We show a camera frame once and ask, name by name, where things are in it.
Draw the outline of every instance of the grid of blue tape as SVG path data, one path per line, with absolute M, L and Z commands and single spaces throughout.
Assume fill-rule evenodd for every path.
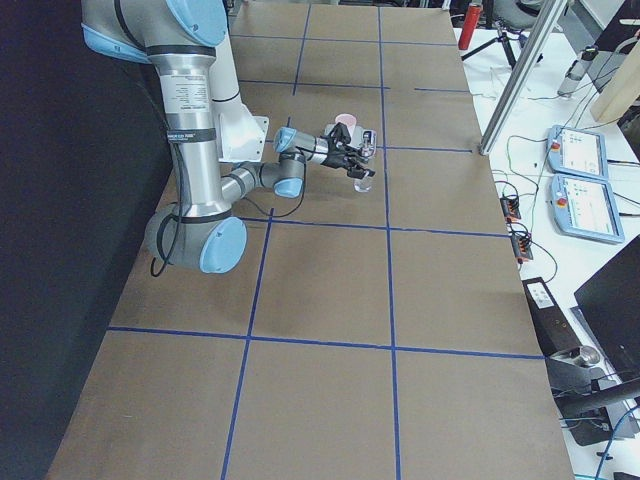
M 452 350 L 452 349 L 437 349 L 437 348 L 421 348 L 397 345 L 396 343 L 396 327 L 395 327 L 395 314 L 394 314 L 394 292 L 393 292 L 393 253 L 392 253 L 392 236 L 391 232 L 427 232 L 443 235 L 471 235 L 471 236 L 485 236 L 485 237 L 499 237 L 508 238 L 507 234 L 496 233 L 482 233 L 482 232 L 463 232 L 463 231 L 449 231 L 449 230 L 436 230 L 436 229 L 420 229 L 420 228 L 401 228 L 393 227 L 390 225 L 389 220 L 389 182 L 388 182 L 388 165 L 387 165 L 387 151 L 388 150 L 424 150 L 424 151 L 451 151 L 451 152 L 468 152 L 469 149 L 455 149 L 455 148 L 429 148 L 429 147 L 402 147 L 402 146 L 389 146 L 386 141 L 386 118 L 385 118 L 385 91 L 389 87 L 384 85 L 384 73 L 383 73 L 383 45 L 384 44 L 405 44 L 405 45 L 428 45 L 428 46 L 455 46 L 455 44 L 442 44 L 442 43 L 427 43 L 427 42 L 390 42 L 382 40 L 382 10 L 378 8 L 378 40 L 329 40 L 321 38 L 309 38 L 307 37 L 307 30 L 309 26 L 309 18 L 311 15 L 312 5 L 310 4 L 307 10 L 307 17 L 305 20 L 304 33 L 301 38 L 298 37 L 276 37 L 276 36 L 247 36 L 247 35 L 232 35 L 232 37 L 252 37 L 252 38 L 282 38 L 289 40 L 301 40 L 300 53 L 298 55 L 298 63 L 296 67 L 296 76 L 294 82 L 269 82 L 269 81 L 251 81 L 244 80 L 247 83 L 271 83 L 271 84 L 284 84 L 291 85 L 293 87 L 292 95 L 296 94 L 298 86 L 322 86 L 322 87 L 348 87 L 348 88 L 374 88 L 380 91 L 381 112 L 382 112 L 382 150 L 383 157 L 383 171 L 384 171 L 384 192 L 385 192 L 385 225 L 347 225 L 338 223 L 315 223 L 304 222 L 295 220 L 274 219 L 269 217 L 268 219 L 259 218 L 244 218 L 245 220 L 264 222 L 267 224 L 265 233 L 264 244 L 262 248 L 262 256 L 260 259 L 260 266 L 258 269 L 258 276 L 256 280 L 256 287 L 253 296 L 253 303 L 251 307 L 251 314 L 249 319 L 249 326 L 247 328 L 246 335 L 224 334 L 215 332 L 196 332 L 196 331 L 181 331 L 181 330 L 167 330 L 167 329 L 150 329 L 150 328 L 136 328 L 136 327 L 109 327 L 110 331 L 114 332 L 137 332 L 137 333 L 151 333 L 151 334 L 165 334 L 165 335 L 182 335 L 182 336 L 197 336 L 197 337 L 211 337 L 221 339 L 231 339 L 244 342 L 244 351 L 242 355 L 242 362 L 240 366 L 240 373 L 238 383 L 236 385 L 236 392 L 234 397 L 233 411 L 231 421 L 229 424 L 229 431 L 227 436 L 227 443 L 225 448 L 224 462 L 222 466 L 221 480 L 226 480 L 229 463 L 231 459 L 231 450 L 233 446 L 233 436 L 235 432 L 236 420 L 238 417 L 238 410 L 240 408 L 240 401 L 242 397 L 242 387 L 244 384 L 244 377 L 247 368 L 247 363 L 250 354 L 251 342 L 272 342 L 283 344 L 303 344 L 303 345 L 316 345 L 325 347 L 339 347 L 339 348 L 356 348 L 356 349 L 373 349 L 388 351 L 391 356 L 391 386 L 393 391 L 393 423 L 394 423 L 394 437 L 395 437 L 395 470 L 396 480 L 402 479 L 402 464 L 401 464 L 401 445 L 400 445 L 400 411 L 398 401 L 398 370 L 397 370 L 397 352 L 414 352 L 422 354 L 440 354 L 440 355 L 464 355 L 464 356 L 479 356 L 479 357 L 494 357 L 494 358 L 508 358 L 508 359 L 524 359 L 524 360 L 543 360 L 544 357 L 540 355 L 524 355 L 524 354 L 511 354 L 511 353 L 498 353 L 498 352 L 480 352 L 480 351 L 467 351 L 467 350 Z M 315 41 L 344 41 L 344 42 L 361 42 L 361 43 L 375 43 L 378 45 L 379 61 L 380 61 L 380 85 L 379 86 L 363 86 L 363 85 L 340 85 L 340 84 L 318 84 L 318 83 L 303 83 L 299 81 L 300 68 L 302 65 L 302 59 L 304 55 L 304 46 L 307 40 Z M 427 89 L 427 88 L 415 88 L 418 91 L 442 91 L 442 92 L 465 92 L 462 90 L 446 90 L 446 89 Z M 387 275 L 389 285 L 389 328 L 390 328 L 390 345 L 376 345 L 367 343 L 349 343 L 349 342 L 334 342 L 334 341 L 320 341 L 311 339 L 294 339 L 294 338 L 278 338 L 278 337 L 265 337 L 254 336 L 253 325 L 255 320 L 256 309 L 258 300 L 260 297 L 260 288 L 262 285 L 262 276 L 264 271 L 264 265 L 267 257 L 267 251 L 269 246 L 269 239 L 271 234 L 271 228 L 273 224 L 291 224 L 291 225 L 313 225 L 313 226 L 326 226 L 337 228 L 355 228 L 355 229 L 374 229 L 384 230 L 386 232 L 386 246 L 387 246 Z

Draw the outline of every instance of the table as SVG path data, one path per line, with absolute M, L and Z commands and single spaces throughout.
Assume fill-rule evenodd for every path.
M 476 30 L 469 49 L 486 42 L 492 35 L 494 32 Z M 494 178 L 505 180 L 506 177 L 502 172 L 507 172 L 509 174 L 508 181 L 512 182 L 520 193 L 533 192 L 534 186 L 510 173 L 507 155 L 509 137 L 520 135 L 538 140 L 546 138 L 548 128 L 551 125 L 564 125 L 574 112 L 577 113 L 569 122 L 569 126 L 586 128 L 598 125 L 588 108 L 584 110 L 582 118 L 576 123 L 585 105 L 591 104 L 597 98 L 595 89 L 581 88 L 570 99 L 547 99 L 557 96 L 556 90 L 562 82 L 564 73 L 575 58 L 575 53 L 564 35 L 561 33 L 552 34 L 543 50 L 543 55 L 543 61 L 533 69 L 527 86 L 521 94 L 521 99 L 516 104 L 496 147 L 490 153 Z M 508 80 L 510 69 L 500 45 L 494 45 L 471 57 L 464 66 L 471 93 L 474 95 L 478 121 L 481 129 L 484 130 L 494 111 L 497 98 Z M 589 83 L 589 78 L 585 77 L 580 87 L 589 85 Z M 615 123 L 597 128 L 596 131 L 603 133 L 606 137 L 609 159 L 638 161 Z M 624 245 L 640 234 L 640 222 L 634 218 L 622 219 L 626 241 L 621 245 L 607 245 L 560 234 L 555 226 L 551 208 L 546 203 L 549 199 L 549 182 L 553 174 L 548 168 L 545 168 L 540 175 L 545 149 L 543 143 L 532 143 L 515 138 L 509 141 L 512 168 L 531 180 L 540 182 L 539 196 L 533 212 L 533 197 L 521 199 L 523 223 L 529 227 L 532 223 L 534 224 L 534 240 L 548 249 L 557 260 L 558 272 L 555 278 L 549 282 L 549 289 L 580 340 L 586 345 L 591 345 L 592 341 L 570 311 L 571 307 L 576 305 L 573 293 Z M 637 193 L 638 186 L 640 186 L 640 168 L 610 165 L 609 172 L 610 182 L 615 192 L 640 200 Z M 502 192 L 503 186 L 497 184 L 497 187 L 498 191 Z M 616 201 L 620 211 L 632 213 L 638 211 L 636 207 L 627 202 L 620 199 Z M 553 261 L 535 246 L 533 253 L 535 260 L 523 265 L 520 271 L 521 277 L 527 279 L 540 276 L 549 279 L 554 271 Z M 604 445 L 579 447 L 568 432 L 565 432 L 565 440 L 574 472 L 593 475 L 599 461 L 595 452 L 602 451 Z M 616 442 L 612 450 L 616 453 L 613 455 L 613 460 L 605 463 L 605 469 L 602 473 L 604 478 L 612 478 L 611 472 L 616 470 L 640 475 L 640 464 L 637 461 L 640 458 L 640 439 Z
M 448 14 L 249 3 L 232 44 L 269 139 L 353 113 L 378 181 L 239 202 L 228 275 L 142 251 L 50 479 L 571 478 Z

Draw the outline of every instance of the computer monitor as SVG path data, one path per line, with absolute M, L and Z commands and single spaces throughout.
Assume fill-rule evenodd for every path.
M 584 326 L 623 381 L 640 376 L 640 236 L 576 292 Z

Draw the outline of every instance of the red bottle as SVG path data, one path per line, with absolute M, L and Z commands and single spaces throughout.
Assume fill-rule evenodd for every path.
M 480 14 L 482 13 L 482 5 L 480 3 L 470 3 L 467 8 L 467 14 L 464 17 L 464 25 L 462 25 L 462 33 L 460 34 L 460 40 L 458 40 L 458 48 L 460 50 L 466 50 L 471 43 L 471 37 L 473 31 L 478 25 Z

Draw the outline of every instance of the label sticker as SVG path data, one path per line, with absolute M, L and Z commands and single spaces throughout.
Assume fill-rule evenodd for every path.
M 529 289 L 529 293 L 531 293 L 533 301 L 538 305 L 538 308 L 543 309 L 553 307 L 553 300 L 551 300 L 551 297 L 542 283 L 530 283 L 527 285 L 527 288 Z
M 209 112 L 209 87 L 204 75 L 162 75 L 166 113 Z

